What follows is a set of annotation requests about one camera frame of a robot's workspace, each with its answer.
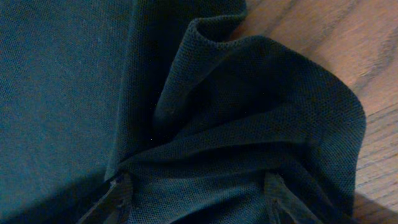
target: crumpled fabric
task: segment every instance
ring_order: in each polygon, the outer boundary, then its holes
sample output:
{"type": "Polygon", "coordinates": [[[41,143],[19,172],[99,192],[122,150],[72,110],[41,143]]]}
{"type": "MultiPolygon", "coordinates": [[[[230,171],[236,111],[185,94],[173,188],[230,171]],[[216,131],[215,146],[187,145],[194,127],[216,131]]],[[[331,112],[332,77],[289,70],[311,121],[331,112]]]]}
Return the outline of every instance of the crumpled fabric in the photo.
{"type": "MultiPolygon", "coordinates": [[[[131,174],[128,223],[354,222],[363,108],[271,39],[228,41],[245,1],[0,7],[11,18],[0,187],[12,192],[1,205],[48,197],[107,164],[104,180],[131,174]]],[[[50,217],[95,183],[35,214],[50,217]]]]}
{"type": "Polygon", "coordinates": [[[273,40],[225,41],[244,7],[136,1],[105,178],[134,177],[129,223],[348,222],[363,109],[273,40]]]}

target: brown wood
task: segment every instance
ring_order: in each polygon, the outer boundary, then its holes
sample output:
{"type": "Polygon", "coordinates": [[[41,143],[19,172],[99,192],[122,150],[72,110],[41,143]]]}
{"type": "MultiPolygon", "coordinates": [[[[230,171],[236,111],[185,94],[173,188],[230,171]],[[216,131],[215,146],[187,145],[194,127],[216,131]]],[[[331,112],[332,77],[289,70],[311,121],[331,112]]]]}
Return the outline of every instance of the brown wood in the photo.
{"type": "Polygon", "coordinates": [[[398,223],[398,1],[247,0],[232,39],[264,35],[303,54],[361,100],[367,130],[359,154],[354,216],[398,223]]]}

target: cloth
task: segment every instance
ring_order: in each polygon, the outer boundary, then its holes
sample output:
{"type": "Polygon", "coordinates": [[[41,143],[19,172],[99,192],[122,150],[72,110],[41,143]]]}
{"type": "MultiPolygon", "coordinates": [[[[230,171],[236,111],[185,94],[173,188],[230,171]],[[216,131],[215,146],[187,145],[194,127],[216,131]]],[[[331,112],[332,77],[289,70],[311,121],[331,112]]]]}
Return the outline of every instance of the cloth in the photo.
{"type": "Polygon", "coordinates": [[[360,102],[273,40],[225,41],[245,7],[3,1],[2,220],[127,171],[128,223],[353,222],[360,102]]]}

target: wooden table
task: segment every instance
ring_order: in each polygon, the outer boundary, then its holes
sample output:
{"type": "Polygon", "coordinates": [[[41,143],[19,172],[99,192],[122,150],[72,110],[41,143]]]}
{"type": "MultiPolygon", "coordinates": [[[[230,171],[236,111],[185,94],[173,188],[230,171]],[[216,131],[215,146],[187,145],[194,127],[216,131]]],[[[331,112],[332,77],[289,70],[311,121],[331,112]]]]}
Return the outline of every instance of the wooden table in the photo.
{"type": "Polygon", "coordinates": [[[264,35],[334,73],[367,116],[354,216],[398,223],[398,0],[247,0],[232,39],[264,35]]]}

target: fabric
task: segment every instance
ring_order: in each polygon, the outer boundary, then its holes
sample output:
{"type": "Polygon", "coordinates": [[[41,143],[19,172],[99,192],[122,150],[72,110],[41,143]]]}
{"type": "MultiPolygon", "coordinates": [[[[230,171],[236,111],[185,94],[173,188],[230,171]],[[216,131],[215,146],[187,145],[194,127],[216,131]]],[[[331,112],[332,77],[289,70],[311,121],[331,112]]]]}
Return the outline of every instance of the fabric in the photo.
{"type": "Polygon", "coordinates": [[[353,222],[360,102],[273,40],[225,41],[245,7],[3,1],[2,219],[127,171],[128,223],[353,222]]]}

